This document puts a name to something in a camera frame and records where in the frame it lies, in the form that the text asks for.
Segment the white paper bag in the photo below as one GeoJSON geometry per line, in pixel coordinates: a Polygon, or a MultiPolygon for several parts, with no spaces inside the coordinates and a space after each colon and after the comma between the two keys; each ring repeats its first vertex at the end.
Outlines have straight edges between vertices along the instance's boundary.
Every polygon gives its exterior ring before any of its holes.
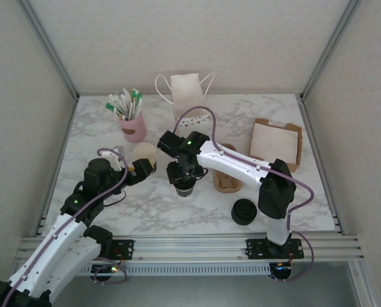
{"type": "Polygon", "coordinates": [[[191,132],[197,131],[208,135],[211,128],[211,115],[205,109],[194,109],[185,112],[192,107],[205,106],[205,97],[215,78],[211,72],[201,81],[198,73],[172,75],[168,81],[163,75],[157,75],[154,81],[157,93],[171,105],[175,118],[175,133],[181,137],[187,137],[191,132]],[[163,95],[158,88],[158,80],[164,80],[170,90],[170,98],[163,95]]]}

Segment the brown cardboard cup carrier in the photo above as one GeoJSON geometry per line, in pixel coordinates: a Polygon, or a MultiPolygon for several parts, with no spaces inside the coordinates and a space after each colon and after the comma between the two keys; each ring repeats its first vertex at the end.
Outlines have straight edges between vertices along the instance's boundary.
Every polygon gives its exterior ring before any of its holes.
{"type": "Polygon", "coordinates": [[[224,194],[236,193],[242,187],[240,180],[218,170],[214,170],[213,183],[215,189],[224,194]]]}

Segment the pink cylindrical holder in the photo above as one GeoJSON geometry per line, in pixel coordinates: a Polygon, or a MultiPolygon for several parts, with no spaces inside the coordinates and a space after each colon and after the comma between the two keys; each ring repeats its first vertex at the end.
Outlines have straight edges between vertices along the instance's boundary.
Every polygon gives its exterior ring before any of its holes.
{"type": "Polygon", "coordinates": [[[120,125],[120,129],[126,141],[130,143],[139,143],[146,138],[147,129],[141,111],[133,120],[127,121],[117,118],[117,122],[120,125]]]}

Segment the stack of white napkins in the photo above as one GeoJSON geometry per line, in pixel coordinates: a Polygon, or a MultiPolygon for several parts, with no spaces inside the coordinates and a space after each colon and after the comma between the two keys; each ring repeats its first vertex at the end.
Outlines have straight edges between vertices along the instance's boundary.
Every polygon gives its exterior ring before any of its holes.
{"type": "Polygon", "coordinates": [[[256,123],[253,128],[250,155],[273,162],[275,159],[296,164],[298,132],[256,123]]]}

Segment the small circuit board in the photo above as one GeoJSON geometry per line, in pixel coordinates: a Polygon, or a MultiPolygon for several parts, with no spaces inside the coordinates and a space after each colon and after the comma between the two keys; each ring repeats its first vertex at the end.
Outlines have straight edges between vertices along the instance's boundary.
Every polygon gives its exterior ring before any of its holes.
{"type": "Polygon", "coordinates": [[[91,268],[92,274],[114,274],[118,272],[118,267],[116,265],[104,265],[104,264],[93,264],[91,268]]]}
{"type": "Polygon", "coordinates": [[[292,266],[290,262],[270,263],[270,277],[285,280],[291,275],[292,266]]]}

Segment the brown cardboard tray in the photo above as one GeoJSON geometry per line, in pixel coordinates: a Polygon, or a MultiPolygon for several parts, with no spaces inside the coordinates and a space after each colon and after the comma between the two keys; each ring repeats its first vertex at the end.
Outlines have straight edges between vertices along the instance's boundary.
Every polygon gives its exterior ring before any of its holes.
{"type": "MultiPolygon", "coordinates": [[[[303,140],[302,128],[297,126],[297,125],[291,124],[291,123],[285,124],[284,126],[274,125],[274,124],[271,124],[269,120],[264,119],[264,118],[256,118],[254,125],[256,123],[260,123],[260,124],[267,125],[270,127],[277,127],[277,128],[281,128],[281,129],[286,129],[286,130],[298,132],[298,148],[297,148],[296,164],[286,163],[288,165],[290,172],[294,173],[299,168],[300,163],[301,163],[301,158],[302,158],[302,140],[303,140]]],[[[251,156],[250,150],[249,150],[249,156],[263,161],[262,158],[251,156]]]]}

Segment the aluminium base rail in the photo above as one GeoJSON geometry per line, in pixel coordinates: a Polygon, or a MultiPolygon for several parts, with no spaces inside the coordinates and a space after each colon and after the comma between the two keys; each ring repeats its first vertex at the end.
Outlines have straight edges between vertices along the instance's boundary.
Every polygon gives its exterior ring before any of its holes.
{"type": "MultiPolygon", "coordinates": [[[[336,232],[304,233],[300,251],[303,262],[311,259],[314,251],[317,262],[362,261],[360,242],[355,235],[336,232]]],[[[116,236],[120,240],[133,240],[132,263],[197,263],[197,262],[246,262],[248,239],[262,238],[262,233],[225,235],[135,235],[116,236]]]]}

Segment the aluminium frame post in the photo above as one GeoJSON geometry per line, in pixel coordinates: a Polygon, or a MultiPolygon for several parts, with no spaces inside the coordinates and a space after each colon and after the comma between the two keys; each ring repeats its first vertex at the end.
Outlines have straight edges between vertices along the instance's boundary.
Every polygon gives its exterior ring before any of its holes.
{"type": "Polygon", "coordinates": [[[19,8],[22,10],[25,18],[27,19],[31,29],[33,30],[34,34],[36,35],[36,38],[40,42],[40,45],[42,46],[43,50],[47,54],[47,57],[49,58],[50,62],[52,63],[55,71],[59,75],[61,81],[67,88],[68,92],[71,94],[73,99],[75,101],[79,100],[79,93],[76,90],[76,87],[74,86],[68,72],[66,71],[62,60],[58,56],[58,53],[56,52],[54,45],[52,44],[49,36],[47,35],[39,17],[37,16],[30,0],[15,0],[19,6],[19,8]]]}
{"type": "Polygon", "coordinates": [[[355,17],[357,10],[362,4],[363,0],[348,0],[343,13],[341,14],[330,38],[325,45],[321,56],[319,57],[314,69],[312,70],[303,90],[300,93],[301,101],[304,103],[312,90],[317,85],[323,71],[326,69],[330,59],[335,53],[342,37],[348,29],[352,19],[355,17]]]}

